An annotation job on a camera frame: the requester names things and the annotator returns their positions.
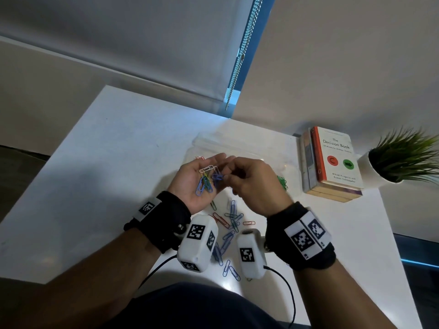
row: black cable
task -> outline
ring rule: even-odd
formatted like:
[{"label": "black cable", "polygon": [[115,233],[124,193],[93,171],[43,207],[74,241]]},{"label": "black cable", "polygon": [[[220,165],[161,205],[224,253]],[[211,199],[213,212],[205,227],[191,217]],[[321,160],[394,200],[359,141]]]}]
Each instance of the black cable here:
[{"label": "black cable", "polygon": [[143,280],[143,282],[140,283],[139,288],[153,275],[157,270],[159,270],[163,265],[171,261],[173,258],[177,258],[177,255],[171,256],[168,259],[164,260],[161,265],[159,265],[157,268],[155,268],[146,278]]},{"label": "black cable", "polygon": [[264,265],[264,269],[271,270],[271,271],[274,272],[275,274],[278,274],[278,275],[284,280],[284,282],[287,283],[288,288],[290,289],[291,298],[293,299],[293,308],[294,308],[294,312],[293,312],[293,320],[291,321],[290,325],[288,326],[288,328],[291,328],[291,326],[293,325],[294,320],[295,320],[295,318],[296,318],[296,303],[294,302],[293,290],[291,289],[291,286],[290,286],[290,284],[288,284],[287,280],[286,280],[286,279],[285,279],[285,278],[284,278],[279,272],[277,272],[276,270],[274,270],[274,269],[272,269],[272,268],[270,268],[270,267],[268,267],[268,266],[266,266],[266,265]]}]

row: white plant pot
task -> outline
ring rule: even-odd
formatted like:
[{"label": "white plant pot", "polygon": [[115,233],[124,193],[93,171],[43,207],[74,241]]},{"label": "white plant pot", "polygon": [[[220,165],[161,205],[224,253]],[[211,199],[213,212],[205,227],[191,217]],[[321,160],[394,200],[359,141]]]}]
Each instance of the white plant pot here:
[{"label": "white plant pot", "polygon": [[369,160],[369,151],[367,151],[361,158],[357,161],[359,171],[361,173],[361,178],[363,179],[363,185],[365,189],[380,188],[385,185],[398,185],[400,182],[391,182],[384,179],[382,176],[375,171]]}]

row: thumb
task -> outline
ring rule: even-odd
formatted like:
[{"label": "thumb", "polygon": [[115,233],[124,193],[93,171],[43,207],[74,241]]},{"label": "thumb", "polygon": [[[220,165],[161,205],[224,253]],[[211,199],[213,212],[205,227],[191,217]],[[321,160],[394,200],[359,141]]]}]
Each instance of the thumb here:
[{"label": "thumb", "polygon": [[233,189],[238,190],[242,184],[244,183],[244,180],[240,177],[232,174],[227,174],[222,177],[222,180],[224,181],[224,184],[228,187],[232,187]]}]

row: wrist strap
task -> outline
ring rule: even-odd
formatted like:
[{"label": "wrist strap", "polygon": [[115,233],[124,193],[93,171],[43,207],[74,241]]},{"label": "wrist strap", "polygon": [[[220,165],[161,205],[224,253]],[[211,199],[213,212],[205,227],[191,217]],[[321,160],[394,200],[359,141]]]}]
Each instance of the wrist strap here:
[{"label": "wrist strap", "polygon": [[190,224],[190,211],[174,194],[163,191],[157,197],[148,199],[123,227],[139,229],[162,254],[169,248],[178,249],[181,243],[175,233],[186,232]]},{"label": "wrist strap", "polygon": [[326,269],[336,256],[331,235],[299,202],[267,218],[266,245],[294,270]]}]

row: white table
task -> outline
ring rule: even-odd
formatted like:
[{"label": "white table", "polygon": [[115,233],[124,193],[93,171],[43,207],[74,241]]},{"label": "white table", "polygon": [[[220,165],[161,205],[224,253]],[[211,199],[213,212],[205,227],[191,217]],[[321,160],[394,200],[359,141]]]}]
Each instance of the white table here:
[{"label": "white table", "polygon": [[[166,188],[199,132],[238,138],[245,151],[258,148],[268,159],[282,153],[298,165],[292,136],[107,86],[0,224],[0,276],[46,283],[118,236],[139,204]],[[376,304],[398,328],[421,328],[379,191],[342,204],[300,194],[296,175],[288,170],[284,176],[295,200],[312,207],[331,231],[337,257]],[[227,190],[217,197],[220,214],[232,196]],[[264,234],[265,219],[233,198]],[[220,236],[225,233],[221,227]],[[224,257],[241,273],[237,256],[232,243]],[[267,262],[292,286],[296,322],[309,324],[291,269],[274,254]],[[178,280],[206,282],[291,320],[291,297],[279,277],[267,272],[261,280],[237,282],[222,269],[212,264],[197,274],[173,260],[141,293]]]}]

